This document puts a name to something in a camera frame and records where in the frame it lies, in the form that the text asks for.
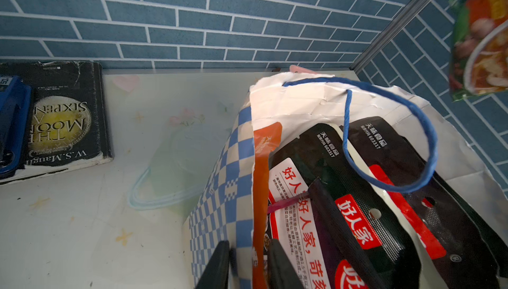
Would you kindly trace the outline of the dark red condiment packet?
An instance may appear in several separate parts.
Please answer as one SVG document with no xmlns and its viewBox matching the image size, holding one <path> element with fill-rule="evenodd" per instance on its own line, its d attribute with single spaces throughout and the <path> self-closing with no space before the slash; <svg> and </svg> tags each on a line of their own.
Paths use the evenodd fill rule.
<svg viewBox="0 0 508 289">
<path fill-rule="evenodd" d="M 348 146 L 376 179 L 403 187 L 416 181 L 426 162 L 381 117 L 349 124 Z M 419 236 L 448 288 L 506 288 L 507 246 L 437 173 L 418 191 L 390 198 Z"/>
</svg>

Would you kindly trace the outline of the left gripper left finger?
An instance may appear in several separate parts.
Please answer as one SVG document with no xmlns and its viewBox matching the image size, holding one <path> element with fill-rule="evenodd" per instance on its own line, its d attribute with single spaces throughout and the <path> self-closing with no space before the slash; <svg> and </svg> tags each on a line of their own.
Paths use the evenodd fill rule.
<svg viewBox="0 0 508 289">
<path fill-rule="evenodd" d="M 230 242 L 220 241 L 202 273 L 196 289 L 227 289 L 230 268 Z"/>
</svg>

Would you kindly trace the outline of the white checkered paper bag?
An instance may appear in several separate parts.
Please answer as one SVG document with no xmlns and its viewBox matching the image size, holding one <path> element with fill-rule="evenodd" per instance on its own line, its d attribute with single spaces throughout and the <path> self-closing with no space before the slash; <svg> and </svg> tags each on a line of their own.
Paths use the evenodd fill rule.
<svg viewBox="0 0 508 289">
<path fill-rule="evenodd" d="M 506 288 L 507 197 L 421 97 L 250 88 L 184 229 L 195 288 Z"/>
</svg>

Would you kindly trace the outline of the purple pink condiment packet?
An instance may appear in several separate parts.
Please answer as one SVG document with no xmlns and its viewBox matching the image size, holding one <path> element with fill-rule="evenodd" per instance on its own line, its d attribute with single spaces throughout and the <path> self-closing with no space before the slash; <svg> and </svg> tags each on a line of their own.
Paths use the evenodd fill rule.
<svg viewBox="0 0 508 289">
<path fill-rule="evenodd" d="M 269 215 L 265 238 L 277 239 L 305 288 L 367 288 L 353 268 L 353 257 L 333 241 L 331 216 L 307 191 L 318 181 L 329 193 L 352 237 L 385 288 L 418 288 L 421 261 L 409 233 L 394 213 L 393 202 L 362 179 L 342 153 L 337 125 L 318 124 L 282 147 L 272 158 L 269 204 L 294 203 Z"/>
</svg>

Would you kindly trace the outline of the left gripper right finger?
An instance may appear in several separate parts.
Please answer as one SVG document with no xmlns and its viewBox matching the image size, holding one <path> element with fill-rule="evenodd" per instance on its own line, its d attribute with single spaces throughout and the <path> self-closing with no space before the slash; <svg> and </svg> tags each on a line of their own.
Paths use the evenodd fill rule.
<svg viewBox="0 0 508 289">
<path fill-rule="evenodd" d="M 280 241 L 272 239 L 267 255 L 267 277 L 271 289 L 304 289 Z"/>
</svg>

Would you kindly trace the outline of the orange red condiment packet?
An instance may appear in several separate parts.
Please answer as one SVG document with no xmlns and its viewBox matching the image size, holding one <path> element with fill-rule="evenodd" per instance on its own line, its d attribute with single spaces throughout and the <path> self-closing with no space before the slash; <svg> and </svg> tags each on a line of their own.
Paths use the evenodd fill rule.
<svg viewBox="0 0 508 289">
<path fill-rule="evenodd" d="M 253 288 L 267 288 L 263 264 L 263 238 L 269 198 L 269 156 L 281 142 L 282 125 L 276 122 L 254 131 L 255 168 L 253 172 L 253 249 L 257 266 L 253 266 Z"/>
</svg>

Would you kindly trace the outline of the yellow green condiment packet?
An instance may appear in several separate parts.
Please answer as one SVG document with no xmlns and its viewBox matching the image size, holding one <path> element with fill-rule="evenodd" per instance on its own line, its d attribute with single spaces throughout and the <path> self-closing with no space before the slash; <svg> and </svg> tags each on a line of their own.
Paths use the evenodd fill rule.
<svg viewBox="0 0 508 289">
<path fill-rule="evenodd" d="M 462 0 L 452 42 L 453 101 L 507 91 L 507 0 Z"/>
</svg>

